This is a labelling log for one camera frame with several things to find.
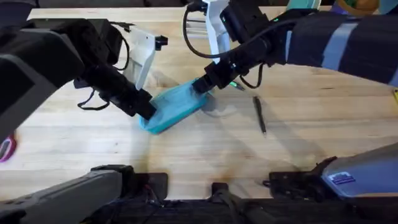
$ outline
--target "yellow object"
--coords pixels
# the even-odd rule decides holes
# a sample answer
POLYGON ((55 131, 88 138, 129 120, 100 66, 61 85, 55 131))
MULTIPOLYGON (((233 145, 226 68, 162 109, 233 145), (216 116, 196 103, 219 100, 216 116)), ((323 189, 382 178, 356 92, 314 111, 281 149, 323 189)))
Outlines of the yellow object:
POLYGON ((394 98, 396 99, 396 102, 398 103, 398 88, 395 88, 392 93, 394 94, 394 98))
POLYGON ((345 0, 337 0, 338 5, 353 16, 371 15, 378 9, 379 0, 357 0, 356 9, 347 5, 345 0))

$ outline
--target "white bracket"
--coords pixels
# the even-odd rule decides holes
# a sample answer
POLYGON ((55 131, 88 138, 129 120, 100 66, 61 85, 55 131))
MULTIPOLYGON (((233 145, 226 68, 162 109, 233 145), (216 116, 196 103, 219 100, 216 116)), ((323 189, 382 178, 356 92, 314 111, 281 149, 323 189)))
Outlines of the white bracket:
MULTIPOLYGON (((206 19, 188 19, 188 37, 207 38, 211 54, 228 51, 230 49, 229 35, 220 19, 220 14, 228 6, 229 0, 203 0, 203 2, 207 3, 206 19), (206 24, 206 30, 200 25, 201 22, 206 24)), ((218 63, 220 59, 214 58, 213 61, 218 63)))
POLYGON ((140 90, 144 86, 149 68, 155 57, 156 36, 137 26, 131 26, 130 30, 129 65, 123 75, 130 82, 135 83, 137 90, 140 90))

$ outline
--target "cable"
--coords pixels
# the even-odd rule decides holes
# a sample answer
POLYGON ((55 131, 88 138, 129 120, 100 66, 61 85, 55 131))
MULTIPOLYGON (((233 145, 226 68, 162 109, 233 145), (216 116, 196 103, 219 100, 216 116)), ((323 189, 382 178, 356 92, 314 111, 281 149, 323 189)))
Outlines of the cable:
POLYGON ((126 45, 127 60, 126 60, 126 63, 124 64, 124 67, 123 67, 123 68, 116 68, 116 67, 115 67, 116 70, 118 70, 118 71, 124 71, 125 69, 127 69, 127 66, 129 65, 129 61, 130 61, 130 46, 129 46, 129 44, 127 43, 126 38, 123 37, 123 35, 122 35, 122 40, 124 41, 124 44, 126 45))
POLYGON ((267 27, 266 29, 262 30, 260 33, 256 34, 254 37, 250 38, 248 41, 246 41, 245 43, 235 47, 234 49, 231 49, 231 50, 229 50, 227 52, 223 52, 223 53, 220 53, 220 54, 210 55, 210 54, 201 53, 198 50, 196 50, 192 46, 192 44, 190 43, 190 41, 188 39, 188 35, 187 35, 187 17, 188 17, 188 13, 189 12, 190 11, 188 11, 188 9, 186 9, 185 12, 184 12, 183 19, 182 19, 182 34, 183 34, 183 37, 184 37, 184 41, 187 44, 188 48, 195 55, 197 55, 199 57, 203 57, 203 58, 220 58, 220 57, 224 57, 224 56, 226 56, 226 55, 228 55, 228 54, 230 54, 232 52, 235 52, 237 50, 245 48, 248 44, 250 44, 251 42, 255 41, 257 38, 261 37, 262 35, 266 34, 267 32, 269 32, 271 30, 274 30, 274 29, 276 29, 276 28, 278 28, 280 26, 284 26, 284 25, 287 25, 287 24, 295 24, 298 21, 298 19, 288 19, 288 20, 285 20, 285 21, 277 22, 277 23, 267 27))
POLYGON ((262 62, 262 63, 260 64, 260 67, 259 67, 259 78, 258 78, 258 80, 257 80, 257 85, 256 85, 256 86, 253 86, 253 85, 251 85, 250 83, 248 83, 248 82, 243 78, 242 75, 240 75, 239 78, 240 78, 241 81, 242 81, 246 86, 248 86, 249 88, 252 88, 252 89, 258 88, 258 87, 261 85, 261 81, 262 81, 262 68, 264 67, 264 65, 265 65, 264 62, 262 62))

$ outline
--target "pen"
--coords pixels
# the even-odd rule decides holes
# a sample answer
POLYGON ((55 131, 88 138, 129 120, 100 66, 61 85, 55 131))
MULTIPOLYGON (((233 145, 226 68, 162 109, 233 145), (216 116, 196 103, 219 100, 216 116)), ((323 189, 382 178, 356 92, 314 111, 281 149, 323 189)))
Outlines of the pen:
POLYGON ((254 107, 256 108, 257 117, 259 118, 259 125, 261 128, 261 131, 263 134, 266 134, 267 133, 266 124, 264 123, 264 119, 262 117, 261 102, 260 102, 259 98, 254 96, 253 103, 254 103, 254 107))
POLYGON ((235 87, 235 88, 241 90, 241 91, 244 91, 243 86, 241 86, 241 85, 240 85, 239 83, 237 83, 237 82, 232 81, 232 82, 230 82, 229 84, 230 84, 231 86, 233 86, 233 87, 235 87))

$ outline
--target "black pen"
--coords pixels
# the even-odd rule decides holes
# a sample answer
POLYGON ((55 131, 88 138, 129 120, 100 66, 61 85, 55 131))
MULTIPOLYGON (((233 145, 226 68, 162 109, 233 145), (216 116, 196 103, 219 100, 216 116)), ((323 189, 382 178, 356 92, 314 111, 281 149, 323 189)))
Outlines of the black pen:
POLYGON ((253 97, 254 107, 256 108, 257 117, 259 118, 259 125, 263 134, 267 133, 266 124, 264 123, 264 118, 262 117, 261 102, 258 97, 253 97))

